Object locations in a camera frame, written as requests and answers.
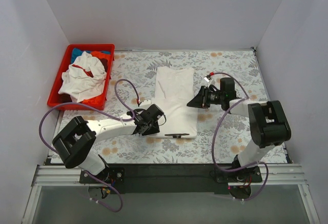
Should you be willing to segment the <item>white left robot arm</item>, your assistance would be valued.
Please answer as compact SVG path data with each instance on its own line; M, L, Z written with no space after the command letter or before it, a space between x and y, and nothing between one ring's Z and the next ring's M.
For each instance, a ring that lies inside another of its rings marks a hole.
M125 135L152 135L160 132L158 121L166 118L156 104L128 111L118 119L85 120L76 116L55 136L52 144L67 169L80 168L98 182L116 179L102 158L91 151L97 142Z

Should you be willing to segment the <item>white t-shirt with black print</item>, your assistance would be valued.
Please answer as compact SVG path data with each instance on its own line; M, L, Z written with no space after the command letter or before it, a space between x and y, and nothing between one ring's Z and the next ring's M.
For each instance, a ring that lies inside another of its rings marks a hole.
M187 107L187 103L194 98L193 77L193 68L157 68L155 94L151 103L161 108L165 117L158 121L160 132L150 137L173 138L175 134L180 134L182 138L194 139L197 136L198 110Z

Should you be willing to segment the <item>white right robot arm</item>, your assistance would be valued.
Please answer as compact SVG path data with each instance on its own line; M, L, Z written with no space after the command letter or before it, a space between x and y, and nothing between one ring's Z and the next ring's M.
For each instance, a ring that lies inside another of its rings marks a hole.
M211 105L221 106L225 113L217 127L222 125L229 114L248 118L251 140L245 149L235 157L230 168L213 163L217 171L242 182L262 163L262 158L270 150L290 140L292 132L280 101L256 102L240 98L235 90L236 84L238 81L235 78L225 77L221 79L219 88L214 85L201 86L187 107L208 109Z

